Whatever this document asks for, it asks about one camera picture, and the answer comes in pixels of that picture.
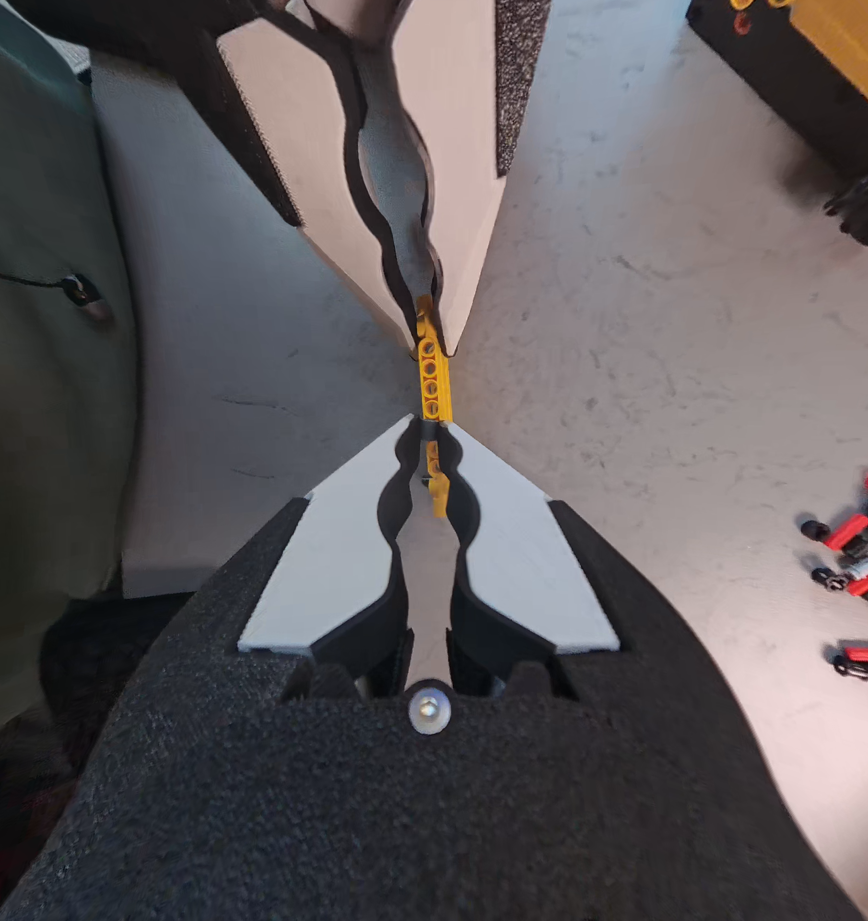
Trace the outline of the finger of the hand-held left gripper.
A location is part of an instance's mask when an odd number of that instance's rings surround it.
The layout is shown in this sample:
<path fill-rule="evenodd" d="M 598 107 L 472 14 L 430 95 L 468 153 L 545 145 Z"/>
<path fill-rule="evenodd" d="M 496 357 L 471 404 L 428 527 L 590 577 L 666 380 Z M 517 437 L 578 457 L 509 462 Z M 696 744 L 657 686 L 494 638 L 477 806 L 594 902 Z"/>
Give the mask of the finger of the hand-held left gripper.
<path fill-rule="evenodd" d="M 415 302 L 361 166 L 367 105 L 348 39 L 299 17 L 233 17 L 217 48 L 301 235 L 417 355 Z"/>
<path fill-rule="evenodd" d="M 428 181 L 423 223 L 448 356 L 469 319 L 506 184 L 497 169 L 495 6 L 403 2 L 392 33 L 396 88 Z"/>

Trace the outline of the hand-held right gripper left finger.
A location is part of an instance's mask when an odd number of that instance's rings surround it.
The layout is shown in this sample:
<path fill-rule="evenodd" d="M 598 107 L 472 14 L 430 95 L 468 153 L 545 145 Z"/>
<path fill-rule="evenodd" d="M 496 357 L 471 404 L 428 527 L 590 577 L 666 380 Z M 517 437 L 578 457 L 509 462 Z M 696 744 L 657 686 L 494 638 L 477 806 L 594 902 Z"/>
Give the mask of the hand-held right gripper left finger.
<path fill-rule="evenodd" d="M 402 693 L 414 639 L 396 538 L 414 473 L 415 418 L 405 416 L 305 496 L 239 652 L 301 656 L 366 680 L 374 697 Z"/>

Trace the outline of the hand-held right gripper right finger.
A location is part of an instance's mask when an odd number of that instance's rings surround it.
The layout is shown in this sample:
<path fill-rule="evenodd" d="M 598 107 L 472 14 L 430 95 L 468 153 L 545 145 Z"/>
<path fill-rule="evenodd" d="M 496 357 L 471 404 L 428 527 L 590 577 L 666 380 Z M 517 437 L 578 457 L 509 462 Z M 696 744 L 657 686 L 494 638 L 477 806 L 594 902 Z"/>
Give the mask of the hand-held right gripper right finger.
<path fill-rule="evenodd" d="M 617 653 L 616 634 L 559 512 L 566 509 L 455 423 L 445 425 L 447 519 L 459 543 L 447 636 L 460 695 L 499 696 L 531 663 L 574 697 L 562 660 Z"/>

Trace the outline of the yellow lego beam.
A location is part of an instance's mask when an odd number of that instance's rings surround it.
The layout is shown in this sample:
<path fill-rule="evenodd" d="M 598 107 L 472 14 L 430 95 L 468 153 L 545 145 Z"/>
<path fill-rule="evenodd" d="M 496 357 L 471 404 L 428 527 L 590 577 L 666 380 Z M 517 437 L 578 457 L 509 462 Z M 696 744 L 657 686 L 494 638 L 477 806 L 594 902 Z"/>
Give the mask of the yellow lego beam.
<path fill-rule="evenodd" d="M 421 295 L 417 309 L 417 363 L 421 393 L 421 418 L 436 419 L 440 425 L 452 420 L 451 381 L 449 359 L 443 353 L 433 316 L 430 294 Z M 438 519 L 447 517 L 450 482 L 440 469 L 439 441 L 425 443 L 426 471 L 431 474 L 428 492 L 433 514 Z"/>

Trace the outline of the pile of small lego pins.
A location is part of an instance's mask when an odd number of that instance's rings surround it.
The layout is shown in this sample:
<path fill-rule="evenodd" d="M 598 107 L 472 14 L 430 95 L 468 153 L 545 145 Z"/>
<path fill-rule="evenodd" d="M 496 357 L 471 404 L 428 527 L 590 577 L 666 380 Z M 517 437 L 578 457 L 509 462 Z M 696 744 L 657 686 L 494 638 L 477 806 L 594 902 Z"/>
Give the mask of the pile of small lego pins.
<path fill-rule="evenodd" d="M 862 599 L 868 603 L 868 473 L 863 488 L 863 507 L 836 525 L 804 520 L 801 534 L 824 547 L 834 558 L 833 567 L 816 567 L 811 580 L 824 590 Z M 868 683 L 868 645 L 841 642 L 828 655 L 836 674 Z"/>

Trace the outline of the yellow lego robot model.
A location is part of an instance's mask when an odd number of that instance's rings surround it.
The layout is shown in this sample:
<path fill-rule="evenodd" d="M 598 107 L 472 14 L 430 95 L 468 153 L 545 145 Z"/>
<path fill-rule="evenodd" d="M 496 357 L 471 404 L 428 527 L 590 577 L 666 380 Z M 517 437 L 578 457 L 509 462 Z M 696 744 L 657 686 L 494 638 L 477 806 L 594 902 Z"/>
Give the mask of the yellow lego robot model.
<path fill-rule="evenodd" d="M 831 170 L 823 211 L 868 247 L 868 2 L 693 1 L 685 17 Z"/>

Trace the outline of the person's left hand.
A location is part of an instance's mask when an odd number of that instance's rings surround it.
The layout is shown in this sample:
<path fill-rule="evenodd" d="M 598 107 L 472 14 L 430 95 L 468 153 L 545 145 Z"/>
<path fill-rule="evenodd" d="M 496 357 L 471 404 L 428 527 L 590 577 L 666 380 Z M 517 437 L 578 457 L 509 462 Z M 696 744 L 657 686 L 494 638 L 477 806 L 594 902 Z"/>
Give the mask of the person's left hand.
<path fill-rule="evenodd" d="M 368 48 L 387 39 L 400 1 L 307 1 L 311 13 Z"/>

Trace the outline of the person's black pants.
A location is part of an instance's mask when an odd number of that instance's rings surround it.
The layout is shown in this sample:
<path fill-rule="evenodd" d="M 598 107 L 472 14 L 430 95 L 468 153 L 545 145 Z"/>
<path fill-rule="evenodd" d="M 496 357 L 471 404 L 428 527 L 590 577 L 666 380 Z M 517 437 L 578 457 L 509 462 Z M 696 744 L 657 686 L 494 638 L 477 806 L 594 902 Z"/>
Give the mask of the person's black pants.
<path fill-rule="evenodd" d="M 44 635 L 43 697 L 0 728 L 0 906 L 43 849 L 117 699 L 191 593 L 72 602 Z"/>

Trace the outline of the person's green sweatshirt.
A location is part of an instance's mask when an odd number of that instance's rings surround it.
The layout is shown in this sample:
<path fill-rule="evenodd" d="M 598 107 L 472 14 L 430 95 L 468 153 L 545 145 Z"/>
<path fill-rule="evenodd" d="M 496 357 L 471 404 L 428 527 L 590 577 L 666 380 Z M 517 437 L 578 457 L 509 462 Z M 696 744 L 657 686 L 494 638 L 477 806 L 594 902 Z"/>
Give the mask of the person's green sweatshirt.
<path fill-rule="evenodd" d="M 0 281 L 0 727 L 41 697 L 70 600 L 112 579 L 138 412 L 134 314 L 89 89 L 0 4 L 0 272 L 87 276 L 97 323 L 58 290 Z"/>

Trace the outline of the black drawstring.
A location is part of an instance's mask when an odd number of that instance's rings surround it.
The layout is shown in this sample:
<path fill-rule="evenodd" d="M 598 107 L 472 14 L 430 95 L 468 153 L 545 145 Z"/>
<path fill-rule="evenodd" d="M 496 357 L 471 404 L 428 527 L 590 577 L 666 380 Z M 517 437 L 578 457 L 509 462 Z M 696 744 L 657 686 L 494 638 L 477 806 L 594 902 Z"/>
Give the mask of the black drawstring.
<path fill-rule="evenodd" d="M 114 322 L 114 312 L 95 284 L 85 275 L 73 272 L 56 281 L 37 280 L 0 272 L 0 281 L 35 289 L 58 290 L 69 302 L 93 321 L 102 325 Z"/>

